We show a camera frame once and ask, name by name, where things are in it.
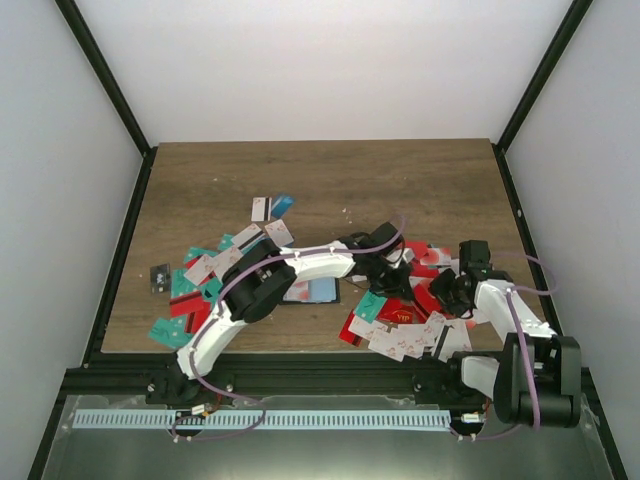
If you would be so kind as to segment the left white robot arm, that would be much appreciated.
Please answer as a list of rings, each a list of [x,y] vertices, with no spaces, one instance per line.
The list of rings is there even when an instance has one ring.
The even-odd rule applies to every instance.
[[[204,379],[231,340],[279,305],[299,281],[362,275],[369,290],[383,298],[412,301],[411,262],[402,231],[385,222],[371,233],[356,232],[321,246],[279,247],[258,242],[223,275],[222,289],[195,336],[175,354],[177,372],[170,393],[181,403],[196,402]]]

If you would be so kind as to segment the black leather card holder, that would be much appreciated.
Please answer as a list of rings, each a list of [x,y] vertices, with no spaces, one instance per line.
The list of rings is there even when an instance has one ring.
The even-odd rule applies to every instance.
[[[339,302],[339,283],[334,278],[320,278],[294,283],[281,300],[282,305],[332,304]]]

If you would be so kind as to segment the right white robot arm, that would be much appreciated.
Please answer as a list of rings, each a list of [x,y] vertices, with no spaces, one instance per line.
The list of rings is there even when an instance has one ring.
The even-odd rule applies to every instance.
[[[459,269],[448,268],[429,292],[457,318],[478,313],[502,341],[499,352],[453,355],[456,370],[444,378],[447,396],[465,403],[478,392],[489,398],[500,421],[512,425],[572,428],[581,416],[581,349],[558,334],[521,298],[520,286],[491,262],[484,240],[459,244]]]

